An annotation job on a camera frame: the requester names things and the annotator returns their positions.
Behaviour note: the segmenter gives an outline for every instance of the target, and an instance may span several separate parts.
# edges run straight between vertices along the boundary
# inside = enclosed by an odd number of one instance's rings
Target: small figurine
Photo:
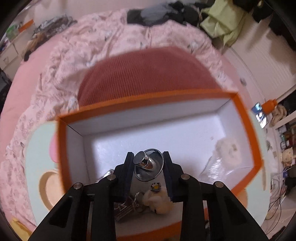
[[[146,191],[143,199],[143,205],[149,206],[150,210],[156,214],[166,214],[173,208],[173,202],[168,197],[165,188],[161,188],[160,183],[153,183],[150,190]]]

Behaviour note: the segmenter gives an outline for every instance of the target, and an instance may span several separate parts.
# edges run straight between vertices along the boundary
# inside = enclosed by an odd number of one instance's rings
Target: light green cloth
[[[212,37],[219,37],[223,44],[231,46],[237,39],[247,12],[233,4],[232,0],[216,0],[212,7],[202,12],[209,16],[200,26]]]

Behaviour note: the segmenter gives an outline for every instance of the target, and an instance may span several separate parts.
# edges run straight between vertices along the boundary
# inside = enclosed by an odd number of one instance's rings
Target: plush toy
[[[151,185],[150,190],[144,194],[142,202],[156,214],[166,214],[173,208],[173,203],[168,197],[166,189],[161,188],[160,183]]]
[[[47,39],[43,32],[34,34],[32,40],[28,41],[26,48],[22,52],[24,61],[28,61],[30,54],[46,41]]]

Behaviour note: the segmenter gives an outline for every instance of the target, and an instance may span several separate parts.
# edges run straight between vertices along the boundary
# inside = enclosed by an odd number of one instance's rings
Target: bed
[[[24,152],[33,131],[61,113],[78,108],[79,85],[97,61],[141,48],[175,45],[191,52],[226,90],[239,90],[250,108],[248,92],[234,67],[193,26],[173,21],[153,27],[126,24],[126,10],[86,15],[51,38],[22,62],[0,118],[0,198],[8,221],[17,218],[33,231],[24,174]]]

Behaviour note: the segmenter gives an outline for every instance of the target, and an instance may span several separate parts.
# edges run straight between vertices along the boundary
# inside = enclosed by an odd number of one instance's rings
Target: open box
[[[127,152],[135,154],[149,148],[168,151],[184,173],[198,178],[223,137],[236,140],[242,157],[240,166],[224,181],[235,195],[262,165],[253,126],[237,93],[199,89],[131,96],[83,107],[61,116],[58,122],[65,190],[76,182],[94,183],[110,168],[122,164]],[[147,189],[162,179],[160,175],[147,182]],[[138,191],[134,186],[132,193]],[[167,215],[148,213],[117,223],[116,234],[143,235],[147,240],[155,235],[171,237],[179,232],[181,219],[182,205],[176,204]]]

